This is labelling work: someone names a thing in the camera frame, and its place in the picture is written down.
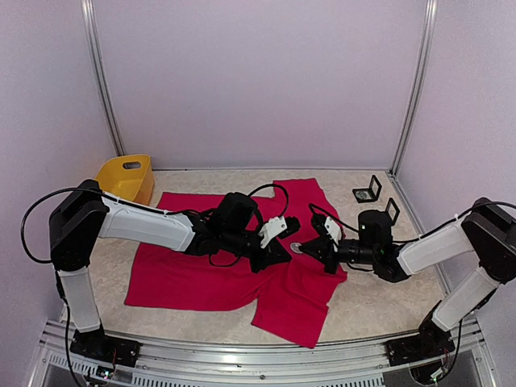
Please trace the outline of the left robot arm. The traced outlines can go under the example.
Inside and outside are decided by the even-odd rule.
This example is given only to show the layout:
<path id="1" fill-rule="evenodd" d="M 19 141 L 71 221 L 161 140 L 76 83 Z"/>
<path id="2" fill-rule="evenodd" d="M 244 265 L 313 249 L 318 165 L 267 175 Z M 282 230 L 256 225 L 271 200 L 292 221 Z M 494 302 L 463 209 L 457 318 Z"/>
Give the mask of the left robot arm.
<path id="1" fill-rule="evenodd" d="M 50 257 L 56 287 L 75 325 L 67 335 L 67 354 L 133 368 L 140 344 L 107 335 L 98 313 L 89 275 L 90 256 L 98 239 L 124 239 L 180 252 L 213 257 L 229 252 L 247 258 L 258 273 L 291 255 L 281 245 L 300 229 L 295 217 L 280 214 L 264 219 L 252 193 L 228 193 L 214 208 L 160 210 L 122 199 L 87 179 L 79 186 L 56 191 L 66 199 L 48 220 Z"/>

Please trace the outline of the magenta t-shirt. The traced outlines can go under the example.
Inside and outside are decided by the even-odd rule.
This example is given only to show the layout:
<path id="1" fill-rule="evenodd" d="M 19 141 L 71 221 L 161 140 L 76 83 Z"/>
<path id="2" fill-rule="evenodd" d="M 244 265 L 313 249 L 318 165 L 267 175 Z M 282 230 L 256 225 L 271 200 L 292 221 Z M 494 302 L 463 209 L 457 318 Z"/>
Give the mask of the magenta t-shirt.
<path id="1" fill-rule="evenodd" d="M 127 306 L 223 312 L 256 302 L 252 325 L 303 347 L 318 342 L 328 303 L 347 272 L 294 254 L 286 264 L 253 273 L 247 259 L 229 252 L 187 256 L 142 243 L 131 268 Z"/>

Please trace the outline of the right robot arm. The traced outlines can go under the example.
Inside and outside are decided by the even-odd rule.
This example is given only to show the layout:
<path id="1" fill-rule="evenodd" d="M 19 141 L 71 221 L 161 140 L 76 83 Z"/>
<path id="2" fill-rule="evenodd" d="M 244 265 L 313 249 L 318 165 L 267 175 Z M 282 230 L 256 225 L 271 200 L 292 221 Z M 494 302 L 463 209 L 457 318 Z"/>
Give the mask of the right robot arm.
<path id="1" fill-rule="evenodd" d="M 515 219 L 507 213 L 506 202 L 479 198 L 462 214 L 434 230 L 407 241 L 394 241 L 397 221 L 390 210 L 365 210 L 358 215 L 357 238 L 343 235 L 344 223 L 311 204 L 311 224 L 318 236 L 305 243 L 292 243 L 296 253 L 321 262 L 326 273 L 334 274 L 341 264 L 369 265 L 380 279 L 398 283 L 422 270 L 472 252 L 477 267 L 438 302 L 423 319 L 415 335 L 392 339 L 386 344 L 392 366 L 422 361 L 456 351 L 458 341 L 451 330 L 469 313 L 480 309 L 497 288 L 515 278 Z"/>

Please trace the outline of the yellow plastic basket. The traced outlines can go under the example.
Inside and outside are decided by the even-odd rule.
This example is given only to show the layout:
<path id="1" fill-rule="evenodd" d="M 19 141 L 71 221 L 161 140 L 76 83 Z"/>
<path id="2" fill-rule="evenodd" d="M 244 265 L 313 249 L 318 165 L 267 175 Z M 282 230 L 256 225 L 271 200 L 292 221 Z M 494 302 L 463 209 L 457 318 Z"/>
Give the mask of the yellow plastic basket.
<path id="1" fill-rule="evenodd" d="M 100 168 L 95 180 L 103 191 L 148 205 L 154 190 L 152 159 L 146 154 L 112 158 Z"/>

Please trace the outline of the black brooch display box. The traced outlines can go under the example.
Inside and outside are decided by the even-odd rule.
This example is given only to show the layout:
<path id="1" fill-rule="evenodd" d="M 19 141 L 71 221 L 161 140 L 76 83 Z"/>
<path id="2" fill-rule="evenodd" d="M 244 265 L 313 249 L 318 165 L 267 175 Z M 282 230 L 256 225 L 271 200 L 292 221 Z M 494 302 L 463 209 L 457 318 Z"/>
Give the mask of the black brooch display box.
<path id="1" fill-rule="evenodd" d="M 370 202 L 376 202 L 379 199 L 382 188 L 383 188 L 383 186 L 382 186 L 380 180 L 378 179 L 378 177 L 375 174 L 373 174 L 369 181 L 368 187 L 354 188 L 354 189 L 352 189 L 352 193 L 353 193 L 355 200 L 358 203 L 370 203 Z M 356 197 L 356 193 L 360 192 L 360 191 L 365 191 L 366 193 L 368 193 L 369 198 L 367 200 L 358 199 Z"/>

